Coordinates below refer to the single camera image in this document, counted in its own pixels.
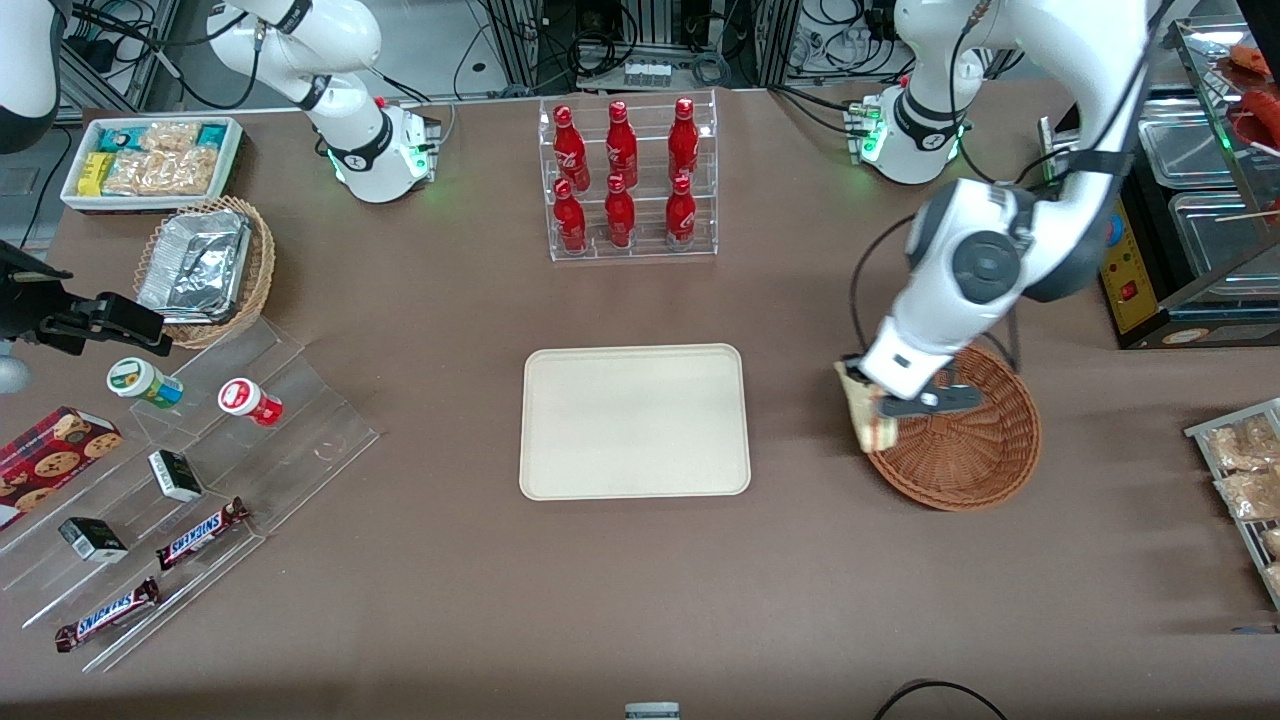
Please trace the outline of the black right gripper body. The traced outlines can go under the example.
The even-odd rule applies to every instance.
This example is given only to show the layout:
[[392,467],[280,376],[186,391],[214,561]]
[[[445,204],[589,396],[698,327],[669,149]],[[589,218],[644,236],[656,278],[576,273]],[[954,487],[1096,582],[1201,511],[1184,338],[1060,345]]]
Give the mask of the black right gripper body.
[[63,281],[73,277],[1,241],[1,338],[18,340],[64,309]]

